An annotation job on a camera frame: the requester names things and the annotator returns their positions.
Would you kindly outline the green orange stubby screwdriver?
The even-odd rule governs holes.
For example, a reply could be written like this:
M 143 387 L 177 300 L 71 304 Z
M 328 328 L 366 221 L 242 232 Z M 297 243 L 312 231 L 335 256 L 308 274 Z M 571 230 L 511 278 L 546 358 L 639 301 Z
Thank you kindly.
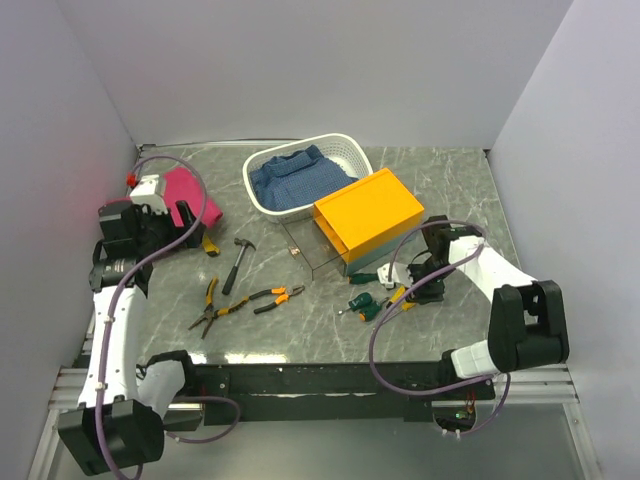
M 383 311 L 389 302 L 389 298 L 384 298 L 380 301 L 372 301 L 367 306 L 364 306 L 359 311 L 359 318 L 363 322 L 370 322 Z

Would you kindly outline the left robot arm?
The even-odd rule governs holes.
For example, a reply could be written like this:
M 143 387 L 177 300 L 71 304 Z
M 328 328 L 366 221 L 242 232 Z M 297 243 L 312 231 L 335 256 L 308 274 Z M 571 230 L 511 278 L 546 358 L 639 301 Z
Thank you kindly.
M 124 476 L 128 467 L 160 459 L 164 418 L 173 400 L 192 399 L 199 378 L 188 354 L 173 351 L 153 357 L 143 379 L 136 376 L 139 322 L 148 300 L 152 262 L 204 232 L 204 205 L 155 213 L 130 199 L 103 205 L 102 239 L 96 243 L 89 275 L 95 327 L 89 370 L 75 409 L 61 415 L 58 432 L 87 476 Z

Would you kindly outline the yellow screwdriver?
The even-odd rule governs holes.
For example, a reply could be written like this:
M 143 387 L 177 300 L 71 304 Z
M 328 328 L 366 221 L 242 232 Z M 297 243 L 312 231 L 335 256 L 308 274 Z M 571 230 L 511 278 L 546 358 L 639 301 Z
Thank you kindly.
M 396 303 L 400 297 L 405 293 L 406 291 L 406 287 L 405 286 L 400 286 L 391 297 L 389 297 L 384 303 L 383 303 L 383 310 L 386 311 L 388 310 L 394 303 Z M 400 306 L 400 311 L 401 312 L 406 312 L 408 311 L 410 308 L 412 307 L 412 305 L 406 301 L 403 301 L 401 306 Z

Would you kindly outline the dark green screwdriver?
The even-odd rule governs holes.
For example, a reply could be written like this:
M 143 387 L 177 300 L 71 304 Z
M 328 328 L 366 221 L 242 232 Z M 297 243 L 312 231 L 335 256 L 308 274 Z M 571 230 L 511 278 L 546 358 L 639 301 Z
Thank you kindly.
M 373 282 L 379 282 L 377 273 L 358 272 L 348 276 L 348 283 L 352 285 L 364 285 Z

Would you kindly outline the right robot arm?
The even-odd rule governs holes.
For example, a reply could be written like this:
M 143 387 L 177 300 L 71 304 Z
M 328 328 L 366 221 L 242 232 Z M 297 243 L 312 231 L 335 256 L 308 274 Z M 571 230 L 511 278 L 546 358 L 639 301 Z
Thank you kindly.
M 484 242 L 478 226 L 453 226 L 447 216 L 423 223 L 428 258 L 407 270 L 415 304 L 444 299 L 445 279 L 463 273 L 491 303 L 487 338 L 449 350 L 438 362 L 438 387 L 449 398 L 469 391 L 473 378 L 564 363 L 570 347 L 563 294 L 552 280 L 523 273 Z

